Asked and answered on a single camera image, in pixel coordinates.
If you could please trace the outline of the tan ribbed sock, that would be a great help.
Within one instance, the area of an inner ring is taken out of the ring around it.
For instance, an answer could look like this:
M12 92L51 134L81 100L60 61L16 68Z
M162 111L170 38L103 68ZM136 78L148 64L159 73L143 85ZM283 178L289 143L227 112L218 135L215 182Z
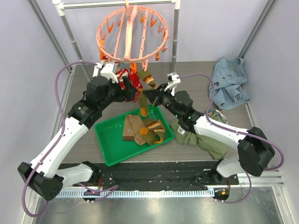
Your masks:
M145 124L139 115L128 114L124 121L123 140L135 142L134 137L142 127L145 127Z
M135 135L134 140L138 145L144 145L149 142L149 129L142 127Z

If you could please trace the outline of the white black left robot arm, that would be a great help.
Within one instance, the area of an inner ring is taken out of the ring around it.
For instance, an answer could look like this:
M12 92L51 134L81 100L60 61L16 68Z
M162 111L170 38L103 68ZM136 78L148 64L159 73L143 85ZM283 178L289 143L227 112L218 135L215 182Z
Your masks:
M101 118L104 109L113 102L134 99L137 89L128 77L122 80L123 87L112 79L93 77L83 97L69 111L61 131L31 163L19 165L18 172L25 184L46 201L54 199L65 187L81 182L95 186L99 182L99 170L90 162L66 169L59 166L75 143Z

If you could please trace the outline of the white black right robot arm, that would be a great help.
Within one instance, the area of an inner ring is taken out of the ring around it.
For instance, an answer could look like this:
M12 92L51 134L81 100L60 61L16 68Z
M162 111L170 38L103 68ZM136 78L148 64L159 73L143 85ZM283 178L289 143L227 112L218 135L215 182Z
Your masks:
M260 176L275 155L261 129L236 128L209 119L193 108L193 101L186 91L178 91L175 95L160 90L143 93L153 105L163 105L170 111L185 131L210 137L238 152L235 157L222 159L211 172L211 179L216 184L222 184L228 177L239 173Z

